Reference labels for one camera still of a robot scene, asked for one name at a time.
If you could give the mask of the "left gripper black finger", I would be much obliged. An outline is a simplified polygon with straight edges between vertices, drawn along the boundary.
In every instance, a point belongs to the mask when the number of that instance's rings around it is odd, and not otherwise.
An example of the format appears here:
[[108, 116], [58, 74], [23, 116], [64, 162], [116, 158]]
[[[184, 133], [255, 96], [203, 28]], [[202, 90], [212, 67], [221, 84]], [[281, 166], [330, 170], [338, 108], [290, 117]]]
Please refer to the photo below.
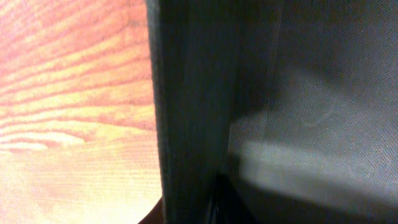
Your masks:
[[164, 224], [162, 198], [160, 198], [153, 209], [139, 222], [139, 224]]

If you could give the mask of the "black gift box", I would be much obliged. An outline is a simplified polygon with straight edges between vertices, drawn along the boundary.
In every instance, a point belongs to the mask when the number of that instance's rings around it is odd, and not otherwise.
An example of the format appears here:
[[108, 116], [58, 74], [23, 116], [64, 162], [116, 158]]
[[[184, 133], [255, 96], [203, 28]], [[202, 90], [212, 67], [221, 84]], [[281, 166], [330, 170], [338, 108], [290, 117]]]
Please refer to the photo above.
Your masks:
[[397, 1], [147, 1], [166, 223], [396, 223]]

